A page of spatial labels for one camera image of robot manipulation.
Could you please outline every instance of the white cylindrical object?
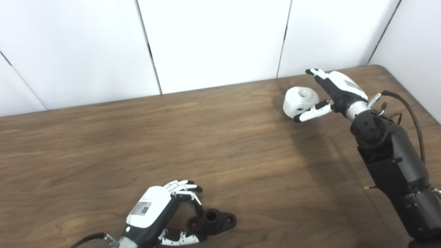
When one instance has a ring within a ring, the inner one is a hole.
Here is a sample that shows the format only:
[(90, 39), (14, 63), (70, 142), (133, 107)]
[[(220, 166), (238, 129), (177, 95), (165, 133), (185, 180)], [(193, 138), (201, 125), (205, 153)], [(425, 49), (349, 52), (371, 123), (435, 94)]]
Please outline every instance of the white cylindrical object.
[(290, 118), (311, 108), (319, 102), (317, 93), (307, 87), (293, 87), (285, 94), (285, 102), (283, 102), (283, 111)]

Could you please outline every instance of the white wall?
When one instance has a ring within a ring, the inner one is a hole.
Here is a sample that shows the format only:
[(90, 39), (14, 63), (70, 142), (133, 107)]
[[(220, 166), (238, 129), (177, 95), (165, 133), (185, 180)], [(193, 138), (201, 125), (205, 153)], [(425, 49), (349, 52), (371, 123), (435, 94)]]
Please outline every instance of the white wall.
[(0, 116), (46, 110), (0, 54)]
[(0, 0), (0, 49), (48, 109), (159, 94), (133, 0)]
[(163, 93), (277, 76), (290, 0), (139, 0)]
[(292, 0), (278, 77), (366, 65), (399, 0)]
[(142, 24), (172, 93), (365, 65), (399, 0), (138, 1), (0, 0), (0, 49), (57, 109), (159, 94)]
[(441, 123), (441, 1), (403, 0), (370, 64), (379, 64)]

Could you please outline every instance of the sticker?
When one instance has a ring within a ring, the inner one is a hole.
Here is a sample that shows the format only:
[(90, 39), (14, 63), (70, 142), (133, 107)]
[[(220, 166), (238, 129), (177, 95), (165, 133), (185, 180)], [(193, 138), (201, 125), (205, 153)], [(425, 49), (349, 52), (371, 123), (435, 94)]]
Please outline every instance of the sticker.
[(145, 216), (151, 205), (152, 203), (149, 202), (138, 202), (132, 212), (130, 212), (130, 215)]
[(349, 87), (356, 88), (356, 89), (358, 89), (359, 91), (363, 91), (363, 90), (360, 88), (360, 86), (358, 86), (356, 83), (353, 83), (353, 82), (351, 82), (351, 81), (347, 81), (347, 80), (345, 80), (345, 82), (346, 82), (346, 84), (347, 84)]

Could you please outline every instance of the wood grain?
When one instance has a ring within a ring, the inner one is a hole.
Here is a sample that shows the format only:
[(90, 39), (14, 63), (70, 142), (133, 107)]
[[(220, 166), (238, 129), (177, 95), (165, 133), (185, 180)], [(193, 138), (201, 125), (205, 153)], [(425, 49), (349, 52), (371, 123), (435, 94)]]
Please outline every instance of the wood grain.
[[(409, 100), (431, 182), (441, 186), (440, 125), (384, 68), (340, 71), (370, 97), (387, 89)], [(195, 248), (406, 247), (387, 198), (363, 190), (373, 183), (349, 121), (329, 114), (294, 124), (282, 112), (293, 86), (326, 98), (302, 75), (0, 118), (2, 247), (65, 248), (101, 231), (119, 237), (143, 192), (174, 179), (195, 181), (205, 208), (238, 218)], [(387, 113), (404, 113), (417, 145), (405, 108), (387, 102)], [(182, 204), (169, 226), (184, 228), (193, 215)]]

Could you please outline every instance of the black flange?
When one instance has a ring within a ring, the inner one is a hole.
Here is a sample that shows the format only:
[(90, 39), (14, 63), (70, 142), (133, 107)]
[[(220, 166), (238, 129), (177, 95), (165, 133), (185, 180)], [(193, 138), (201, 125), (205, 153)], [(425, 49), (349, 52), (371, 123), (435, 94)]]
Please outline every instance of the black flange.
[(194, 233), (216, 235), (235, 227), (236, 216), (231, 213), (219, 212), (214, 208), (204, 211), (201, 216), (196, 216), (188, 221), (187, 227)]

